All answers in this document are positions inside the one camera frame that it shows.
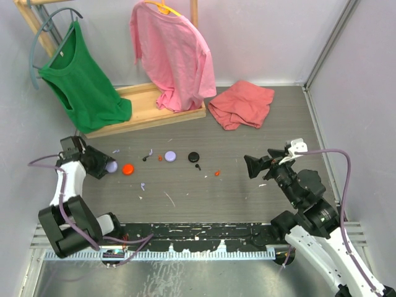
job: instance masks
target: green t-shirt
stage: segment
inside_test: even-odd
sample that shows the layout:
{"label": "green t-shirt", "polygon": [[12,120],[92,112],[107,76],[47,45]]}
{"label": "green t-shirt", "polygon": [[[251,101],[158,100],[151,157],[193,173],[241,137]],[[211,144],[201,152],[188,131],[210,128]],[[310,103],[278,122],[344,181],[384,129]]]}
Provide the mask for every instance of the green t-shirt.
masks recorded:
{"label": "green t-shirt", "polygon": [[71,23],[69,39],[52,65],[38,71],[53,89],[72,122],[83,133],[128,121],[131,101],[121,98],[92,59],[80,25]]}

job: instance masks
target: clothes hanger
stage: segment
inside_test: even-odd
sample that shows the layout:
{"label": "clothes hanger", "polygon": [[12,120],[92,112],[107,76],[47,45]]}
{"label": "clothes hanger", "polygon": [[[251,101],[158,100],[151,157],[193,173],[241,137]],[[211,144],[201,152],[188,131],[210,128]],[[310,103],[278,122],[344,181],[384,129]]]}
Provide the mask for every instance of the clothes hanger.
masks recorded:
{"label": "clothes hanger", "polygon": [[181,14],[180,14],[179,12],[177,12],[177,11],[175,11],[174,9],[172,9],[172,8],[170,8],[170,7],[168,7],[168,6],[166,6],[166,5],[165,5],[165,0],[162,0],[161,3],[159,3],[159,2],[154,2],[154,1],[146,1],[146,0],[145,0],[144,3],[157,5],[158,10],[159,10],[161,13],[163,13],[163,14],[169,14],[170,12],[172,12],[173,14],[177,15],[178,17],[181,16]]}
{"label": "clothes hanger", "polygon": [[[36,69],[41,69],[40,67],[36,66],[33,64],[33,56],[35,53],[35,47],[38,41],[38,37],[40,36],[41,32],[44,31],[45,32],[45,27],[47,26],[48,23],[52,22],[52,18],[58,14],[61,11],[65,11],[65,10],[69,10],[70,11],[70,15],[72,18],[72,22],[74,21],[74,17],[73,17],[73,12],[80,18],[83,19],[82,15],[80,14],[80,12],[76,11],[73,8],[68,8],[68,7],[64,7],[64,8],[60,8],[57,11],[54,11],[52,14],[50,14],[48,16],[48,18],[43,22],[43,24],[41,25],[41,27],[38,29],[36,36],[33,39],[33,43],[32,43],[32,47],[30,48],[30,54],[29,54],[29,72],[30,72],[30,79],[32,80],[32,84],[34,86],[34,88],[36,90],[38,90],[38,83],[37,83],[37,79],[40,79],[41,77],[38,76],[36,77],[35,75],[35,71],[33,68]],[[51,57],[51,59],[48,62],[48,65],[51,66],[52,63],[55,61],[56,57],[58,57],[58,55],[60,54],[60,52],[62,51],[63,46],[65,45],[66,41],[69,39],[70,35],[72,34],[72,32],[74,31],[74,27],[66,34],[66,36],[63,38],[61,44],[58,46],[57,50],[55,51],[54,55]]]}

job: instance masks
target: red cloth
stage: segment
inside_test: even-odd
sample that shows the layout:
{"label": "red cloth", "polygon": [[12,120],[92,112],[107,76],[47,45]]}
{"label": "red cloth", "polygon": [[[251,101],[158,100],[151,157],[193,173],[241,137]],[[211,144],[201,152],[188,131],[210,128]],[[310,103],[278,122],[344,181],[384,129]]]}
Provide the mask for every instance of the red cloth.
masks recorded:
{"label": "red cloth", "polygon": [[235,130],[240,124],[258,129],[270,111],[274,93],[240,80],[209,102],[208,109],[224,130]]}

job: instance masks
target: wooden clothes rack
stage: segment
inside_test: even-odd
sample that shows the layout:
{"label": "wooden clothes rack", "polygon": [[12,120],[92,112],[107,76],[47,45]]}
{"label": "wooden clothes rack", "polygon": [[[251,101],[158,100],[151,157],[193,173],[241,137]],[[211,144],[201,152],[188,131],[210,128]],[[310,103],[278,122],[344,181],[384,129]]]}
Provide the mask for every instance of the wooden clothes rack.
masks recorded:
{"label": "wooden clothes rack", "polygon": [[[15,5],[28,23],[34,34],[37,34],[42,22],[32,11],[32,6],[44,5],[56,2],[66,2],[70,0],[14,0]],[[198,0],[190,0],[191,22],[198,27]],[[56,44],[48,32],[41,32],[38,41],[49,57],[56,52]],[[122,132],[145,129],[149,127],[172,124],[190,119],[204,118],[206,116],[206,106],[202,103],[197,110],[174,113],[167,109],[159,110],[156,105],[157,98],[161,91],[153,83],[131,85],[129,87],[117,88],[116,91],[123,98],[132,102],[132,117],[129,121],[105,126],[95,132],[86,134],[87,138],[107,136]]]}

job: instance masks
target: yellow hanger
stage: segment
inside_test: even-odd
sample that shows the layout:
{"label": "yellow hanger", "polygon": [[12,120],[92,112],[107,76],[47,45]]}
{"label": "yellow hanger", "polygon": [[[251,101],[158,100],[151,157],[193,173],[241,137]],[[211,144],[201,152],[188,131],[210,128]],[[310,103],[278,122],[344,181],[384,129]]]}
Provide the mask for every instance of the yellow hanger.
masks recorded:
{"label": "yellow hanger", "polygon": [[163,13],[163,14],[169,14],[172,12],[173,14],[177,15],[178,17],[181,16],[181,14],[174,9],[168,7],[165,5],[165,0],[162,0],[161,3],[159,2],[154,2],[154,1],[144,1],[144,3],[149,3],[149,4],[155,4],[158,7],[158,10]]}

